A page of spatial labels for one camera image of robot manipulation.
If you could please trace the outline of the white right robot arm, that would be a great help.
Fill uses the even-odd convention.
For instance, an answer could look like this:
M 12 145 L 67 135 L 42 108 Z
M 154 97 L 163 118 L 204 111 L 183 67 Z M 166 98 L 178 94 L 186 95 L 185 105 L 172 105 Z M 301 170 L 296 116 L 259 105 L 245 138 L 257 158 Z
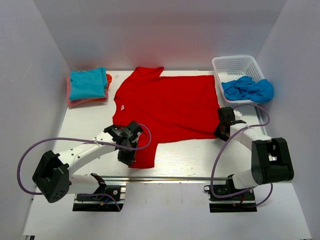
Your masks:
M 235 140 L 251 152 L 250 169 L 227 177 L 224 185 L 210 183 L 212 195 L 219 199 L 238 199 L 253 188 L 266 184 L 288 182 L 294 178 L 294 168 L 287 141 L 258 133 L 258 124 L 249 125 L 232 107 L 218 110 L 219 124 L 214 135 L 224 141 L 214 161 L 212 173 L 228 144 Z

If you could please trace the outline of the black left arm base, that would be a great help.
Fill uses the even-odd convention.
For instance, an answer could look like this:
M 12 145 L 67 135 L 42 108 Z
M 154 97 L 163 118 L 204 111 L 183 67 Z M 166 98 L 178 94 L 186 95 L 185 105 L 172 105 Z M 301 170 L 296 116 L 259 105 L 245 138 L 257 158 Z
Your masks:
M 119 212 L 125 201 L 125 185 L 105 181 L 96 173 L 72 175 L 69 194 L 75 194 L 74 212 Z

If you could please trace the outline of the red t shirt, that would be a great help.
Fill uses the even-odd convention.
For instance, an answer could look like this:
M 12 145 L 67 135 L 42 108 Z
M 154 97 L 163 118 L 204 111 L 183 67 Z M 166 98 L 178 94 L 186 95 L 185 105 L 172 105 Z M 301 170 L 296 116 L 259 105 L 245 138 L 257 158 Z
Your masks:
M 158 144 L 214 139 L 220 108 L 213 75 L 162 76 L 164 68 L 137 67 L 114 96 L 115 125 L 143 124 L 135 169 L 155 166 Z

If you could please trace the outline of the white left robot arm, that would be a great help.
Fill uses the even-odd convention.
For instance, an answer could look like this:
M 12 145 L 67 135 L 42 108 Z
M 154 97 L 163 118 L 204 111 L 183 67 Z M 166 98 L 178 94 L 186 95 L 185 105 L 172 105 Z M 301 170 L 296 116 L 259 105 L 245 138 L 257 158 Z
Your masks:
M 82 199 L 110 199 L 112 195 L 107 193 L 107 185 L 101 176 L 96 173 L 77 175 L 76 171 L 115 151 L 118 152 L 118 161 L 131 167 L 136 162 L 138 141 L 143 132 L 142 126 L 135 121 L 127 126 L 113 124 L 77 147 L 60 153 L 47 151 L 42 155 L 32 180 L 49 203 L 69 194 Z

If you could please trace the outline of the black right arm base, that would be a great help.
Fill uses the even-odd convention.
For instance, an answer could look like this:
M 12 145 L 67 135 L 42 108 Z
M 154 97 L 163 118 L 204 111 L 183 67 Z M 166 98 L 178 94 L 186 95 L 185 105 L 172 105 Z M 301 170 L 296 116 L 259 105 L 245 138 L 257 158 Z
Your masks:
M 240 192 L 232 183 L 214 184 L 214 193 L 223 196 Z M 253 213 L 257 212 L 256 198 L 253 190 L 231 197 L 219 198 L 212 194 L 210 185 L 205 185 L 203 191 L 208 194 L 210 213 Z

